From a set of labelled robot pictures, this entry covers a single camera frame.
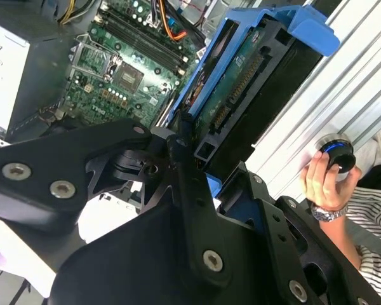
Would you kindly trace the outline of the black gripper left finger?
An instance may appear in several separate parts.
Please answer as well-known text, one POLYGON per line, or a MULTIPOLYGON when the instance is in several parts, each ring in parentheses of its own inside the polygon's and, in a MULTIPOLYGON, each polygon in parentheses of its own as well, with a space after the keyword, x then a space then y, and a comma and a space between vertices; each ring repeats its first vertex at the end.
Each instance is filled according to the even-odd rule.
POLYGON ((0 219, 45 233, 71 231, 92 197, 144 183, 143 209, 174 210, 182 263, 201 285, 225 288, 232 270, 206 175, 187 137, 162 138, 122 119, 0 148, 0 219))

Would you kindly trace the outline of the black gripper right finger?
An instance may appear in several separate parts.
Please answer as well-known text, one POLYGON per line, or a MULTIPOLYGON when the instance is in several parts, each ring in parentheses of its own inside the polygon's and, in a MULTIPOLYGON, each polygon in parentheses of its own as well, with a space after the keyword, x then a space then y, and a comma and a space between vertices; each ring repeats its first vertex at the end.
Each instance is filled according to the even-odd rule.
POLYGON ((289 196, 274 199, 239 163, 220 193, 243 304, 381 304, 381 297, 289 196))

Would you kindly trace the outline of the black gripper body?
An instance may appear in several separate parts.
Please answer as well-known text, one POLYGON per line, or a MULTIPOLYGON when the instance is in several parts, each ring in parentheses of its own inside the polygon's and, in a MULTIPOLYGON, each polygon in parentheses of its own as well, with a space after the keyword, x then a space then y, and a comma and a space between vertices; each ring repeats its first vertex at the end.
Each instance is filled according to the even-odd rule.
POLYGON ((182 259, 170 207, 158 207, 81 248, 60 268, 50 304, 291 304, 288 280, 272 272, 262 237, 219 217, 232 270, 228 286, 197 284, 182 259))

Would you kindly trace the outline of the person's hand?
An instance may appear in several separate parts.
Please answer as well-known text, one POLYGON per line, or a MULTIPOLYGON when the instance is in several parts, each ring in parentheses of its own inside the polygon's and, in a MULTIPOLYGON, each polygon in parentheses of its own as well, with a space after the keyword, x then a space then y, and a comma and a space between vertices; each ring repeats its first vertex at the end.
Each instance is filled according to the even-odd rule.
POLYGON ((354 166, 343 180, 338 181, 340 168, 337 164, 328 168, 329 160, 327 152, 316 152, 309 164, 302 169, 300 183, 308 200, 318 207, 334 212, 346 206, 362 172, 354 166))

